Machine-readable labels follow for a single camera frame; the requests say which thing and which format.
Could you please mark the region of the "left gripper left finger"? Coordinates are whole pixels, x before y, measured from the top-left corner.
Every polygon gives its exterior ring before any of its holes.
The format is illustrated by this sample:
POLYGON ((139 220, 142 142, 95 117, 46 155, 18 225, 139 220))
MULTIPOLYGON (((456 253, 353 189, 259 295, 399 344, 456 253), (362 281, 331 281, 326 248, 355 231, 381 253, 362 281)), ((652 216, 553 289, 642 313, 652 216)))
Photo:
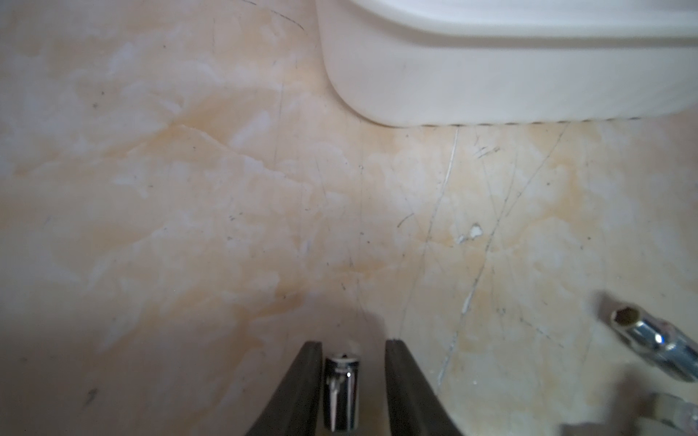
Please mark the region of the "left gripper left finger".
POLYGON ((323 357, 320 342, 303 344, 247 436, 316 434, 323 357))

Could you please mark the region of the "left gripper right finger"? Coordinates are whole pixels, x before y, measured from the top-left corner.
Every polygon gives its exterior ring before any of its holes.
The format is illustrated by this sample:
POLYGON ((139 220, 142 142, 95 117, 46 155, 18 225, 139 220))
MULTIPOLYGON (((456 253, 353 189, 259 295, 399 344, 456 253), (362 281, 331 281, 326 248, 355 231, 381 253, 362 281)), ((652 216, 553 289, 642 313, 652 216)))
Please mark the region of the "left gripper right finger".
POLYGON ((392 435, 462 435, 402 340, 385 343, 385 387, 392 435))

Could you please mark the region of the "chrome socket with hex opening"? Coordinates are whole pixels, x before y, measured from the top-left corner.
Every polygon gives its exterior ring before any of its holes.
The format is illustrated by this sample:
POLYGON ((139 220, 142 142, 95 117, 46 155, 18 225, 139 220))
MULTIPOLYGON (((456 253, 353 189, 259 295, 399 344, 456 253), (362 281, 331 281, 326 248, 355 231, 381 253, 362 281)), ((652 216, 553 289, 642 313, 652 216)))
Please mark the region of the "chrome socket with hex opening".
POLYGON ((672 323, 621 304, 612 311, 610 325, 648 363, 678 381, 697 382, 697 343, 672 323))

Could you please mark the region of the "white plastic storage box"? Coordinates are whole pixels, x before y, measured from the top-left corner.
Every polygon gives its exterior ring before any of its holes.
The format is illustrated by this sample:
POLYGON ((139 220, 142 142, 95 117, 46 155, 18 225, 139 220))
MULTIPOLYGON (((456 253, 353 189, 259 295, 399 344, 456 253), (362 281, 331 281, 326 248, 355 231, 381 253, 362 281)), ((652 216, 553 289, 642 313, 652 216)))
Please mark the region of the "white plastic storage box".
POLYGON ((336 94, 381 125, 672 114, 697 102, 694 1, 320 1, 336 94))

